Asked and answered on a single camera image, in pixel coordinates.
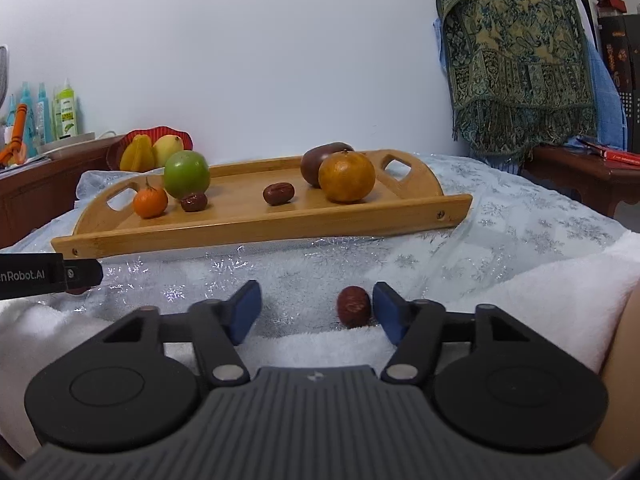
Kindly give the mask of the person's right forearm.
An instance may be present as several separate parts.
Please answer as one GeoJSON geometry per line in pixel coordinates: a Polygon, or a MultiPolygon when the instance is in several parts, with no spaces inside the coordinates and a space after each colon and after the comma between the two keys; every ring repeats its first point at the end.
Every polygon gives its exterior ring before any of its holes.
{"type": "Polygon", "coordinates": [[[639,458],[639,286],[618,321],[601,378],[608,412],[592,447],[615,468],[639,458]]]}

